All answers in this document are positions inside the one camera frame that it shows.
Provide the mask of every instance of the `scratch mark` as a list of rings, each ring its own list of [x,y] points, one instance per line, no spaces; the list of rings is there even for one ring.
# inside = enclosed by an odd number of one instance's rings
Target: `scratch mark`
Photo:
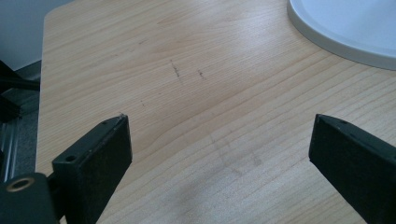
[[[173,64],[172,60],[171,60],[171,64],[172,64],[172,67],[175,70],[175,73],[176,73],[177,77],[180,77],[180,73],[178,72],[178,68]]]
[[[139,45],[142,45],[144,42],[148,41],[148,39],[144,39],[142,41],[139,42]]]
[[[197,72],[198,72],[199,76],[200,76],[203,80],[206,79],[206,78],[204,77],[204,73],[202,73],[201,70],[197,69]]]

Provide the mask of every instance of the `wood grain surface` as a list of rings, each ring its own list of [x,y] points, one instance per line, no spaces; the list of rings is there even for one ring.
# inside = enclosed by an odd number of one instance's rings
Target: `wood grain surface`
[[[286,0],[79,0],[46,18],[36,169],[129,116],[99,223],[364,223],[308,159],[317,113],[396,145],[396,72],[305,39]]]

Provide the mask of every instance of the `light wood tabletop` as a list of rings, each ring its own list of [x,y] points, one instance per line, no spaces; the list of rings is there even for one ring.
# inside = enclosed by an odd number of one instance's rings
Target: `light wood tabletop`
[[[364,223],[308,159],[315,115],[396,145],[396,72],[340,58],[287,1],[77,0],[45,21],[36,169],[129,116],[99,223]]]

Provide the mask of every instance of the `white base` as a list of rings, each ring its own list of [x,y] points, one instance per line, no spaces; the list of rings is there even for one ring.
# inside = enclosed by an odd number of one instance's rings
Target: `white base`
[[[289,0],[294,26],[349,60],[396,70],[395,0]]]

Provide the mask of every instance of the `white round object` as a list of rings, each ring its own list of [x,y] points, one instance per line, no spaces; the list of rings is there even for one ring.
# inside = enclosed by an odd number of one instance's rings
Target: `white round object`
[[[289,0],[293,25],[349,60],[396,70],[395,0]]]

